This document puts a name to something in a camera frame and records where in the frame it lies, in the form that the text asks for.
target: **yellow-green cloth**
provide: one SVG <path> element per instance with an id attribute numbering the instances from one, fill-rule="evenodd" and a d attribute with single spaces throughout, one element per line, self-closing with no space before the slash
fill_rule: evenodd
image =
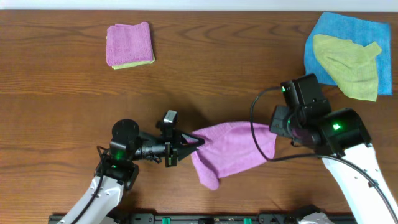
<path id="1" fill-rule="evenodd" d="M 155 62 L 155 55 L 153 55 L 153 60 L 151 60 L 151 61 L 131 62 L 131 63 L 125 63 L 123 65 L 113 65 L 112 68 L 115 70 L 122 69 L 122 68 L 131 68 L 131 67 L 135 67 L 138 65 L 152 64 L 154 62 Z"/>
<path id="2" fill-rule="evenodd" d="M 329 35 L 313 37 L 315 58 L 348 97 L 376 101 L 379 78 L 376 56 L 381 48 L 376 42 L 366 47 Z"/>

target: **blue cloth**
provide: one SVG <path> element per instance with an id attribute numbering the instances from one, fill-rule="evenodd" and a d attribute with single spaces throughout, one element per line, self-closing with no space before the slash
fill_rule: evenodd
<path id="1" fill-rule="evenodd" d="M 305 43 L 305 74 L 314 73 L 319 83 L 336 85 L 335 81 L 319 64 L 313 53 L 313 36 L 325 34 L 340 39 L 350 39 L 356 44 L 367 46 L 376 41 L 382 49 L 376 57 L 377 74 L 379 75 L 378 93 L 392 95 L 390 25 L 380 22 L 365 21 L 336 13 L 324 12 L 313 28 Z"/>

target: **folded purple towel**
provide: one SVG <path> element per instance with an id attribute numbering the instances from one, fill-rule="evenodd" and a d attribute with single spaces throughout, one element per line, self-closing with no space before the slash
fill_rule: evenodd
<path id="1" fill-rule="evenodd" d="M 110 26 L 106 36 L 106 63 L 113 66 L 141 61 L 153 61 L 149 24 Z"/>
<path id="2" fill-rule="evenodd" d="M 276 134 L 268 125 L 254 124 L 257 141 L 264 154 L 273 158 Z M 206 143 L 192 153 L 200 183 L 211 190 L 219 186 L 218 179 L 251 169 L 266 162 L 254 144 L 250 123 L 228 122 L 194 131 Z"/>

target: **towel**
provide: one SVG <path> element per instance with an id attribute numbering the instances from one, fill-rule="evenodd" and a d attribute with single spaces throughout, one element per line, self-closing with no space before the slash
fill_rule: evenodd
<path id="1" fill-rule="evenodd" d="M 273 158 L 276 134 L 268 125 L 254 123 L 256 139 L 263 153 Z M 193 132 L 206 143 L 191 154 L 199 181 L 211 190 L 218 179 L 248 170 L 266 162 L 254 144 L 250 122 L 228 122 Z"/>
<path id="2" fill-rule="evenodd" d="M 330 12 L 325 12 L 321 15 L 305 43 L 305 73 L 306 75 L 314 73 L 319 83 L 336 85 L 331 76 L 329 76 L 315 58 L 313 52 L 313 36 L 315 34 L 325 34 L 340 39 L 349 39 L 355 44 L 360 44 L 362 46 L 368 46 L 376 42 L 382 49 L 381 54 L 376 57 L 376 68 L 379 76 L 378 93 L 382 95 L 392 94 L 391 35 L 389 24 L 365 21 Z"/>
<path id="3" fill-rule="evenodd" d="M 114 69 L 132 67 L 155 60 L 149 24 L 115 24 L 107 30 L 106 62 Z"/>
<path id="4" fill-rule="evenodd" d="M 366 47 L 328 35 L 313 36 L 315 58 L 348 97 L 376 101 L 375 57 L 381 53 L 376 42 Z"/>

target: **wooden table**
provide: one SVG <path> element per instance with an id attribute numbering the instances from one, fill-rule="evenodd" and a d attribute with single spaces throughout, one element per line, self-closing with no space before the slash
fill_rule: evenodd
<path id="1" fill-rule="evenodd" d="M 171 109 L 190 132 L 247 121 L 263 88 L 304 74 L 305 41 L 320 12 L 0 12 L 0 223 L 46 223 L 83 195 L 111 128 L 130 118 L 156 134 Z M 344 13 L 389 22 L 394 95 L 376 103 L 324 92 L 334 109 L 351 107 L 366 124 L 384 177 L 398 196 L 398 14 Z M 156 62 L 113 70 L 105 61 L 106 29 L 151 24 Z M 256 106 L 267 124 L 280 93 Z M 277 156 L 308 152 L 277 139 Z M 337 183 L 316 159 L 268 163 L 202 186 L 192 162 L 177 167 L 137 162 L 140 174 L 121 208 L 158 213 L 257 213 L 315 204 L 349 212 Z"/>

